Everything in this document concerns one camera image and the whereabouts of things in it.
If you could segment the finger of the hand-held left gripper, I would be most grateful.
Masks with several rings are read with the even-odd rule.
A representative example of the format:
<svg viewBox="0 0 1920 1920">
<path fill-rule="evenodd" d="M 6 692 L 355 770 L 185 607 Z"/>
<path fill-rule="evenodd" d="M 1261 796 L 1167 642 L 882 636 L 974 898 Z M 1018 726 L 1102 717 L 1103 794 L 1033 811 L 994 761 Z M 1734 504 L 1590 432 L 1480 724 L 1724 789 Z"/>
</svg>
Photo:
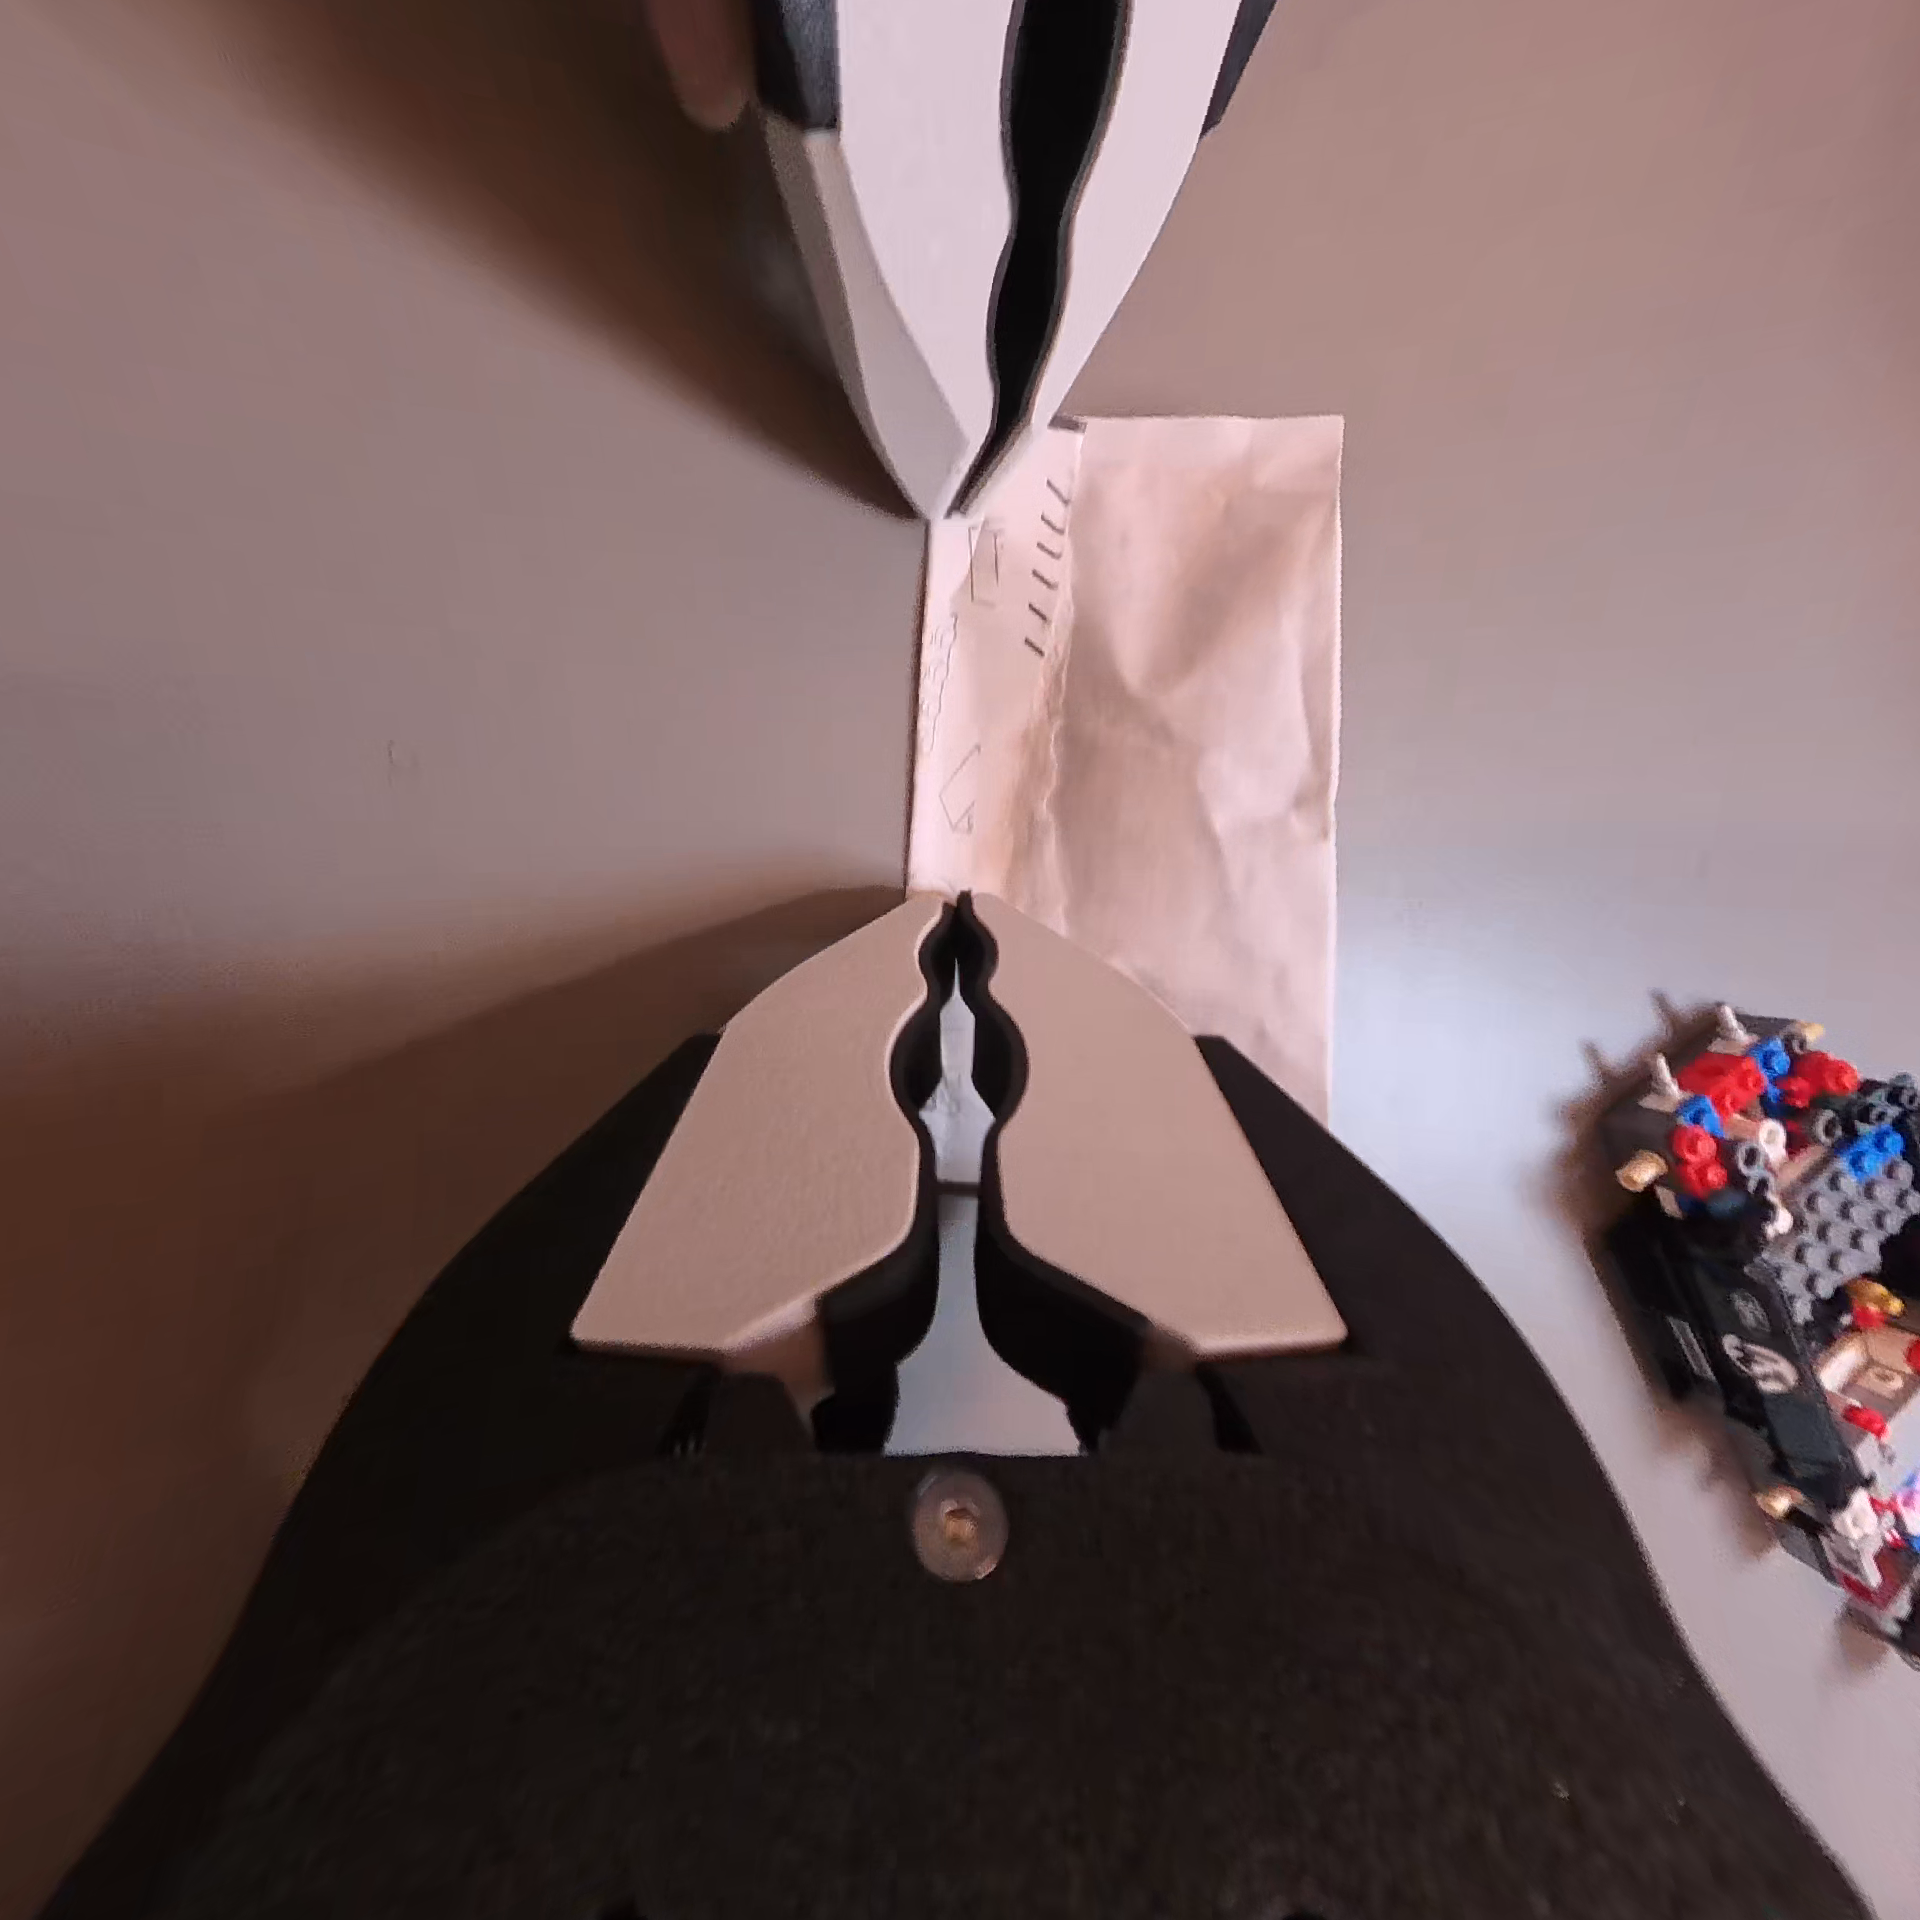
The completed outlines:
<svg viewBox="0 0 1920 1920">
<path fill-rule="evenodd" d="M 935 52 L 962 56 L 959 68 L 919 66 L 895 89 L 845 48 L 834 133 L 761 111 L 832 366 L 919 519 L 959 513 L 987 439 L 987 309 L 1011 222 L 987 48 L 936 30 Z"/>
<path fill-rule="evenodd" d="M 1241 2 L 1016 2 L 999 99 L 1011 222 L 987 309 L 974 508 L 1043 428 L 1241 78 Z"/>
</svg>

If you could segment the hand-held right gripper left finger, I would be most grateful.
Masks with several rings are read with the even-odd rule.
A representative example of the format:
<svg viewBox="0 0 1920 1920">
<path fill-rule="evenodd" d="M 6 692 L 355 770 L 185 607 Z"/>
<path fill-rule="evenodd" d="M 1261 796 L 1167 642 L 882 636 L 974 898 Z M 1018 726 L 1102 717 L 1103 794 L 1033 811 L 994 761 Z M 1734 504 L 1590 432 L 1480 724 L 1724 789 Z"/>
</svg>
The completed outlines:
<svg viewBox="0 0 1920 1920">
<path fill-rule="evenodd" d="M 903 898 L 719 1033 L 572 1344 L 772 1380 L 827 1454 L 882 1454 L 939 1300 L 947 898 Z"/>
</svg>

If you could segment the printed white paper bag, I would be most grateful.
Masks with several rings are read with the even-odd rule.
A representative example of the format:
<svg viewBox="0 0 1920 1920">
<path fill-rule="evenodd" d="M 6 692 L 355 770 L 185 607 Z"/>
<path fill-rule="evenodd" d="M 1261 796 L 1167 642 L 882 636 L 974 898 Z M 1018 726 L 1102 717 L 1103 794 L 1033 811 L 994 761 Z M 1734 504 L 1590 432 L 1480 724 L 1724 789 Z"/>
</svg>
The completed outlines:
<svg viewBox="0 0 1920 1920">
<path fill-rule="evenodd" d="M 925 530 L 907 887 L 1333 1105 L 1342 419 L 1084 420 Z"/>
</svg>

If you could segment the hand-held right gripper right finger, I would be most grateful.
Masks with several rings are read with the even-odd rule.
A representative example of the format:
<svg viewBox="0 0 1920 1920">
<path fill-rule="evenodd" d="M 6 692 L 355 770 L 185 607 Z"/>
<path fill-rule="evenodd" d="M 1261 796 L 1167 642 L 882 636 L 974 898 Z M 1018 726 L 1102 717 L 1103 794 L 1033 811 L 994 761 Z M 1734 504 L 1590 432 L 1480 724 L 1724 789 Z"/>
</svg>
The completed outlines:
<svg viewBox="0 0 1920 1920">
<path fill-rule="evenodd" d="M 1183 1023 L 1009 902 L 954 913 L 972 1012 L 974 1300 L 994 1354 L 1095 1454 L 1141 1380 L 1326 1357 L 1329 1285 Z"/>
</svg>

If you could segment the lego car model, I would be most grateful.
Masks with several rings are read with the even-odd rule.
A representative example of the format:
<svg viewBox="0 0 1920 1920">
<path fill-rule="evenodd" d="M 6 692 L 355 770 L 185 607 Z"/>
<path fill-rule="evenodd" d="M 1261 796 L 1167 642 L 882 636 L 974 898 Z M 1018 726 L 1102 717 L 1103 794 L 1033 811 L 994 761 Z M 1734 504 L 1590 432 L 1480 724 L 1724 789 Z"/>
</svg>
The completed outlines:
<svg viewBox="0 0 1920 1920">
<path fill-rule="evenodd" d="M 1676 1402 L 1716 1406 L 1772 1541 L 1917 1664 L 1917 1078 L 1716 1006 L 1624 1082 L 1605 1252 Z"/>
</svg>

